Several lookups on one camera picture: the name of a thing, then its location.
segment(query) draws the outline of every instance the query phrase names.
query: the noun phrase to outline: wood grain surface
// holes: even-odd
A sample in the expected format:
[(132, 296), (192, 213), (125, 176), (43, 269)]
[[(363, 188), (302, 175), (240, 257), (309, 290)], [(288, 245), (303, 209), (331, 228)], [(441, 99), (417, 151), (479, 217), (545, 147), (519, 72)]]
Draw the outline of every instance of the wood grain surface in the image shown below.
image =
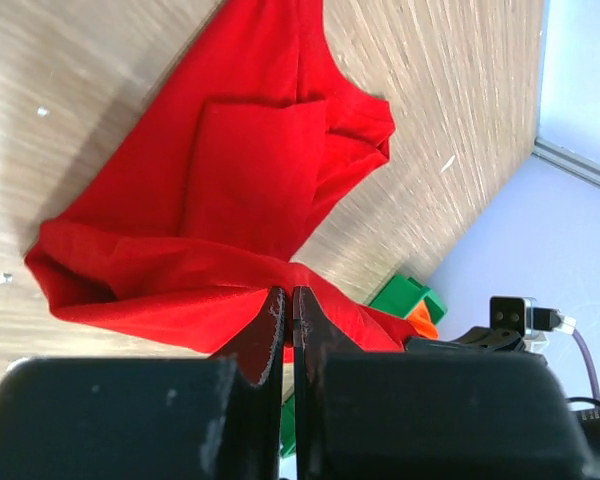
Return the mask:
[[(0, 0), (0, 378), (29, 355), (195, 355), (52, 319), (22, 264), (104, 165), (217, 0)], [(540, 0), (326, 0), (342, 71), (390, 100), (391, 165), (300, 250), (358, 301), (426, 279), (529, 155)]]

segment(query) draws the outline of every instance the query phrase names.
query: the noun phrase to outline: white speck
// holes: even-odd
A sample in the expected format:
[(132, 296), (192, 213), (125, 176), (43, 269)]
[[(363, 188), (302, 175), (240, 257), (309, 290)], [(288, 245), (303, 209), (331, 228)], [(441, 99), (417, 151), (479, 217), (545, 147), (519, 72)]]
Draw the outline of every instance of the white speck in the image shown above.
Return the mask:
[(178, 396), (178, 391), (173, 388), (167, 392), (167, 399), (166, 399), (167, 407), (170, 407), (171, 405), (173, 405), (173, 401), (176, 399), (177, 396)]
[(440, 173), (444, 173), (444, 171), (446, 169), (448, 169), (453, 162), (456, 160), (456, 156), (455, 155), (451, 155), (451, 158), (449, 160), (447, 160), (447, 163), (444, 164), (444, 166), (442, 167), (442, 169), (440, 170)]
[(2, 272), (0, 274), (0, 285), (4, 285), (5, 283), (13, 282), (13, 275), (7, 272)]

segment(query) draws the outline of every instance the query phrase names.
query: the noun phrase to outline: red shirt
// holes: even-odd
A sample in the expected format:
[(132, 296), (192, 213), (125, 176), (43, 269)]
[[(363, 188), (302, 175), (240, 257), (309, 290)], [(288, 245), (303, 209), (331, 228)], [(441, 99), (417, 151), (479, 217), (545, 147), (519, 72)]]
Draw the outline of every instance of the red shirt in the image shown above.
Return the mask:
[(58, 318), (200, 352), (244, 328), (270, 287), (297, 285), (361, 347), (401, 350), (433, 325), (289, 263), (388, 161), (393, 131), (389, 105), (334, 63), (322, 0), (228, 0), (26, 264)]

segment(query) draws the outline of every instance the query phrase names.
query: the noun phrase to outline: purple cable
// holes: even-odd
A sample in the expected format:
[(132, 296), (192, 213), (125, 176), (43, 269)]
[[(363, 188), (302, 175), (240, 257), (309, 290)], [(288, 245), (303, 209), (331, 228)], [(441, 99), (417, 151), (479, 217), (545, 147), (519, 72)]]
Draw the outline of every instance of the purple cable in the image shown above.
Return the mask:
[(596, 367), (593, 364), (593, 358), (591, 358), (591, 352), (589, 351), (589, 347), (587, 347), (587, 343), (580, 335), (580, 332), (576, 329), (573, 330), (573, 339), (580, 347), (580, 351), (582, 352), (582, 357), (584, 358), (584, 364), (587, 367), (587, 373), (589, 374), (589, 382), (591, 382), (591, 393), (593, 398), (596, 400), (600, 400), (600, 385), (598, 384), (598, 375), (596, 374)]

